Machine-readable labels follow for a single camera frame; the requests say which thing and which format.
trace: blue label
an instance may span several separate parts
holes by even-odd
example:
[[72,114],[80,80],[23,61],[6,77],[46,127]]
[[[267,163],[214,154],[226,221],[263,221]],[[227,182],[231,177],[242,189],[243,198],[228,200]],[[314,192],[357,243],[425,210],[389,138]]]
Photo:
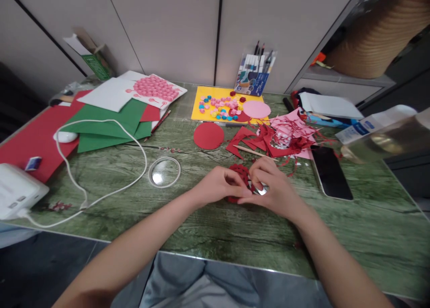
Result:
[[370,129],[375,129],[373,124],[371,124],[369,121],[365,121],[365,124],[368,125]]
[[366,130],[365,127],[363,127],[363,125],[360,122],[357,122],[356,124],[353,124],[354,129],[357,130],[357,132],[359,134],[361,134],[362,136],[366,135],[369,133],[369,131]]

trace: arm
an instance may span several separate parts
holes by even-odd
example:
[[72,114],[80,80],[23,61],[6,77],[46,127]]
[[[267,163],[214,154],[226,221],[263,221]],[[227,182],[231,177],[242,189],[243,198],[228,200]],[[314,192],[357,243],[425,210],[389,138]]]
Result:
[[82,270],[53,307],[110,307],[118,292],[195,210],[230,195],[245,197],[251,191],[234,171],[214,168],[193,189],[116,238]]
[[264,206],[296,225],[334,307],[392,307],[317,212],[297,195],[272,160],[260,158],[249,173],[256,188],[261,190],[261,183],[265,183],[269,192],[242,198],[238,203]]

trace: green paper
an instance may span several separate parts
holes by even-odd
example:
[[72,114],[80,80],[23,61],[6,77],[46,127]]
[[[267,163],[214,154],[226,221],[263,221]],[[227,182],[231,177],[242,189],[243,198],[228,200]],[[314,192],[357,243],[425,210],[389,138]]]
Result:
[[[139,140],[151,135],[152,122],[141,122],[138,125],[134,137]],[[79,137],[79,146],[77,152],[86,152],[96,149],[102,149],[113,145],[120,145],[126,142],[133,141],[129,136],[128,138],[118,138],[111,136],[98,135],[93,133],[81,133]]]
[[[131,99],[123,106],[120,112],[114,112],[86,104],[67,123],[79,120],[108,120],[118,121],[131,135],[136,132],[139,121],[147,104],[136,99]],[[81,122],[64,129],[74,133],[93,133],[97,135],[129,138],[121,127],[113,122]]]

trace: wooden stick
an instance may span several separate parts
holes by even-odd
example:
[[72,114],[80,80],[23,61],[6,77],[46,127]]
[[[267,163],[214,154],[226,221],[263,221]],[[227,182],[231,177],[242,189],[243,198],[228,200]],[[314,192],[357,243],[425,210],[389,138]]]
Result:
[[252,149],[248,149],[248,148],[245,148],[245,147],[242,147],[242,146],[238,146],[238,145],[233,145],[233,146],[235,146],[237,149],[240,149],[240,150],[243,150],[243,151],[249,152],[249,153],[251,153],[251,154],[254,154],[254,155],[257,155],[257,156],[260,156],[260,157],[267,157],[267,158],[269,158],[269,159],[271,159],[271,160],[279,161],[279,160],[277,160],[277,159],[275,159],[275,158],[272,158],[272,157],[269,157],[269,156],[263,155],[263,154],[261,154],[261,153],[258,153],[257,151],[253,151]]

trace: woven basket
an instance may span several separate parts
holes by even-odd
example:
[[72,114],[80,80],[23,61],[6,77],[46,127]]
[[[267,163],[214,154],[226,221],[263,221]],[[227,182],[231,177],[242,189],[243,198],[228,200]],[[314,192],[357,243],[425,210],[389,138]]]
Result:
[[379,77],[429,23],[430,0],[380,0],[353,24],[324,63],[352,77]]

